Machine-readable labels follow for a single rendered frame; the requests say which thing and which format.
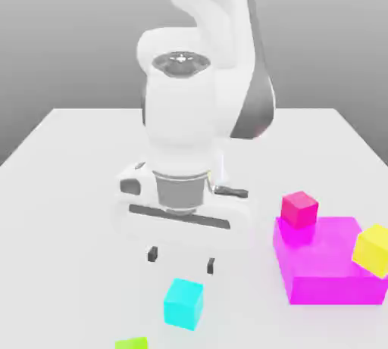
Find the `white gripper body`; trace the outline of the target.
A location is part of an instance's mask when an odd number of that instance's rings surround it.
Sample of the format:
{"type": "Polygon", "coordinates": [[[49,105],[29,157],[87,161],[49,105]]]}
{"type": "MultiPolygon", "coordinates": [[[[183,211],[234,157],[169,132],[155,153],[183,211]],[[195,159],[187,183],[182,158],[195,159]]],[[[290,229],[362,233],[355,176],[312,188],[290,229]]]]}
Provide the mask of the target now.
{"type": "Polygon", "coordinates": [[[248,250],[254,219],[248,201],[209,195],[195,213],[178,216],[147,207],[135,198],[114,204],[113,224],[147,245],[182,245],[208,251],[248,250]]]}

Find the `small cyan cube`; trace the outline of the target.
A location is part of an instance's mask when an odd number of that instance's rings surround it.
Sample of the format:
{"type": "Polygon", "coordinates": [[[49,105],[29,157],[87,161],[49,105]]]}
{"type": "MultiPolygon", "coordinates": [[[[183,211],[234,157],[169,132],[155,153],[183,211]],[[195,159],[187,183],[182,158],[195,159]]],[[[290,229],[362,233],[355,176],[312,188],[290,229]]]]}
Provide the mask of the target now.
{"type": "Polygon", "coordinates": [[[164,322],[195,331],[202,315],[203,304],[203,284],[174,279],[164,297],[164,322]]]}

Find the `small lime green cube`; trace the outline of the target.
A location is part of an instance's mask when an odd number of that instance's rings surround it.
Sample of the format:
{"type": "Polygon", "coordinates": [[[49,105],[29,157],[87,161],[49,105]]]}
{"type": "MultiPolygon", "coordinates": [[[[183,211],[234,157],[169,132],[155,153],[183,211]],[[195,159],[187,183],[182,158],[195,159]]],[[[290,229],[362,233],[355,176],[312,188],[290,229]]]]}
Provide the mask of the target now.
{"type": "Polygon", "coordinates": [[[134,337],[115,342],[114,349],[149,349],[147,337],[134,337]]]}

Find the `small red cube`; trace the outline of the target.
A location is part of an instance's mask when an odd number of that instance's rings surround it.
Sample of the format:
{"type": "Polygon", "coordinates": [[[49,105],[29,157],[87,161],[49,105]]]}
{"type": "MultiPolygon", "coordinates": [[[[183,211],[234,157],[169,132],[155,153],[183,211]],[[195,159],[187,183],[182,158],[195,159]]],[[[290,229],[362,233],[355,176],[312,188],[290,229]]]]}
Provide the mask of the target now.
{"type": "Polygon", "coordinates": [[[282,197],[280,217],[295,229],[314,225],[319,203],[305,192],[294,192],[282,197]]]}

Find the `small yellow cube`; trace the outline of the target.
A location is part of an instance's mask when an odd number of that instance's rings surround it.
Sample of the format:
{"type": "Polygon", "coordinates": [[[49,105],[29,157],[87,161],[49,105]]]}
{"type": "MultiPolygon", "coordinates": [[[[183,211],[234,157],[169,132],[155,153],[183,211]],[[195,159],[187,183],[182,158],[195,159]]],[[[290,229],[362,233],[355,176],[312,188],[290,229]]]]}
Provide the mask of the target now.
{"type": "Polygon", "coordinates": [[[380,279],[388,276],[388,228],[374,224],[356,239],[352,261],[380,279]]]}

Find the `large magenta box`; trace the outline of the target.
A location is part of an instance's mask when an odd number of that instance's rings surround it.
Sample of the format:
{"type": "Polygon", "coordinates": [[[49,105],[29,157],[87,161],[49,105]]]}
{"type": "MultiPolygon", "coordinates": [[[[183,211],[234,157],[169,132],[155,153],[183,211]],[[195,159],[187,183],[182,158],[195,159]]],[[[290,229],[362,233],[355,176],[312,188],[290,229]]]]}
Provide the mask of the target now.
{"type": "Polygon", "coordinates": [[[319,217],[295,229],[274,221],[273,246],[286,296],[293,305],[381,305],[388,279],[352,261],[361,227],[354,217],[319,217]]]}

